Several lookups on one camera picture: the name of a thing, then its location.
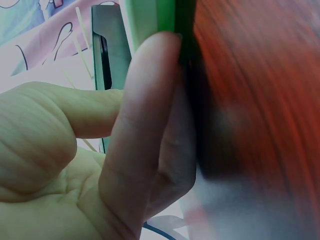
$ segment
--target green card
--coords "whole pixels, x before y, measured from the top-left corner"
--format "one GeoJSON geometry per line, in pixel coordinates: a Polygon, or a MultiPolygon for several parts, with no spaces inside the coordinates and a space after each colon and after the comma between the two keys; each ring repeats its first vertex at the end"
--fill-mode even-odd
{"type": "Polygon", "coordinates": [[[151,35],[175,31],[176,0],[119,0],[131,55],[151,35]]]}

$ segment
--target hand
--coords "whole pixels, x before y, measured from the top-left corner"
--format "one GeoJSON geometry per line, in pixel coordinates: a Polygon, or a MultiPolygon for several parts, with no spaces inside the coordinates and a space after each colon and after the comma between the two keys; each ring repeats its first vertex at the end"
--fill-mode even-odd
{"type": "Polygon", "coordinates": [[[27,83],[0,95],[3,240],[136,240],[143,222],[195,181],[195,133],[181,41],[147,39],[124,89],[27,83]],[[76,138],[111,135],[107,155],[76,138]]]}

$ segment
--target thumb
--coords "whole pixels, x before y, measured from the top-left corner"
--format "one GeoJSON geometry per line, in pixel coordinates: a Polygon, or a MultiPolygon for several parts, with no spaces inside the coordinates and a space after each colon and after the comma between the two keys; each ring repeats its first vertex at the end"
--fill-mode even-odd
{"type": "Polygon", "coordinates": [[[132,60],[98,189],[78,205],[103,239],[139,239],[178,80],[180,47],[175,34],[157,33],[132,60]]]}

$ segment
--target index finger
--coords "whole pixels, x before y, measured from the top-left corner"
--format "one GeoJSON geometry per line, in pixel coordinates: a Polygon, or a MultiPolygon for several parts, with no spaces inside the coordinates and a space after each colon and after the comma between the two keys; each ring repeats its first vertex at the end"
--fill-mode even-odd
{"type": "Polygon", "coordinates": [[[137,51],[128,71],[99,192],[108,208],[133,232],[142,227],[161,140],[176,85],[181,40],[157,33],[137,51]]]}

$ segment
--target finger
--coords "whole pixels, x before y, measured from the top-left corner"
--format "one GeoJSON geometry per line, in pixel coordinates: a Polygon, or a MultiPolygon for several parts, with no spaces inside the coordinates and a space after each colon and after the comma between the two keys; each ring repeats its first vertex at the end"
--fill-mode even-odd
{"type": "Polygon", "coordinates": [[[177,35],[158,33],[139,48],[128,71],[99,181],[105,205],[118,216],[119,225],[127,226],[124,235],[138,237],[143,224],[172,105],[180,47],[177,35]]]}
{"type": "Polygon", "coordinates": [[[0,187],[31,194],[49,184],[74,158],[76,137],[111,132],[120,104],[118,91],[47,83],[28,83],[1,94],[0,187]]]}
{"type": "Polygon", "coordinates": [[[89,91],[62,87],[43,82],[30,82],[16,88],[25,95],[39,95],[53,101],[53,104],[67,118],[77,138],[95,139],[110,136],[112,126],[122,102],[122,90],[89,91]]]}
{"type": "Polygon", "coordinates": [[[179,84],[161,142],[158,172],[145,220],[185,195],[195,180],[196,133],[184,86],[179,84]]]}

